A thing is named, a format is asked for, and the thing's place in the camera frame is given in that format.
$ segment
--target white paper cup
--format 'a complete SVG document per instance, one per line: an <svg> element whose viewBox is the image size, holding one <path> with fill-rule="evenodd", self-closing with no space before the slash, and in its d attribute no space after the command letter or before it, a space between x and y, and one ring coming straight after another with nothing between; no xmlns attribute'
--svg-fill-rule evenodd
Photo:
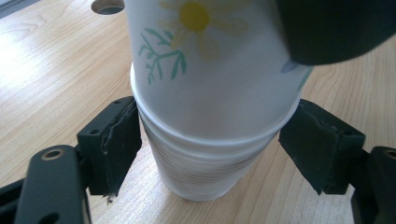
<svg viewBox="0 0 396 224"><path fill-rule="evenodd" d="M289 120L312 68L290 60L274 0L125 6L134 97L163 180L191 200L219 197Z"/></svg>
<svg viewBox="0 0 396 224"><path fill-rule="evenodd" d="M136 88L133 66L131 84L163 182L175 194L196 202L225 194L286 124L299 102L297 99L289 113L263 133L234 140L202 139L177 133L149 112Z"/></svg>

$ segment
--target flower design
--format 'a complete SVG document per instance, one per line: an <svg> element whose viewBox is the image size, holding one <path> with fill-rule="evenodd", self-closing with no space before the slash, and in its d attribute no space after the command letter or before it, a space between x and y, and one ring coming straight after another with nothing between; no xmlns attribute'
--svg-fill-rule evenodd
<svg viewBox="0 0 396 224"><path fill-rule="evenodd" d="M209 27L230 36L239 36L248 29L243 19L231 16L231 13L247 6L250 0L172 0L161 1L160 7L173 10L177 16L170 20L159 21L164 30L174 32L170 47L183 47L190 51L193 39L196 40L198 53L206 61L219 58L219 46L208 33Z"/></svg>

